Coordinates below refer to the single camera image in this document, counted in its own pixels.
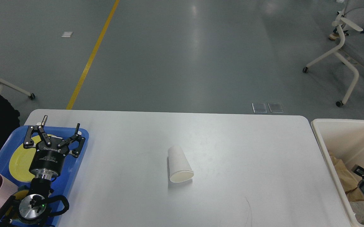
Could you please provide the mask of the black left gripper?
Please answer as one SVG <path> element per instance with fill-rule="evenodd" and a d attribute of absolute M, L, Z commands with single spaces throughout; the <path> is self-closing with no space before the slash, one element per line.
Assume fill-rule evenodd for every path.
<path fill-rule="evenodd" d="M 27 128 L 25 139 L 23 141 L 24 148 L 36 147 L 36 152 L 29 167 L 29 172 L 33 175 L 52 174 L 52 177 L 59 177 L 62 173 L 62 169 L 67 155 L 78 158 L 81 154 L 82 148 L 86 142 L 86 138 L 79 132 L 80 123 L 77 123 L 75 133 L 57 144 L 57 148 L 50 148 L 52 142 L 48 134 L 44 130 L 44 126 L 48 119 L 48 115 L 45 115 L 40 125 L 31 125 Z M 33 133 L 38 133 L 40 139 L 46 144 L 45 146 L 36 146 L 32 139 Z M 74 142 L 78 142 L 78 146 L 74 149 L 69 149 L 69 145 Z"/>

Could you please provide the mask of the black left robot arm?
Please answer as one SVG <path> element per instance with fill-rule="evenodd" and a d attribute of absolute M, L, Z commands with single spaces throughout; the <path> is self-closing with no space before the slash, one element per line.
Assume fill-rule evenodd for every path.
<path fill-rule="evenodd" d="M 89 133 L 46 121 L 15 129 L 0 151 L 0 227 L 55 227 L 70 208 Z"/>

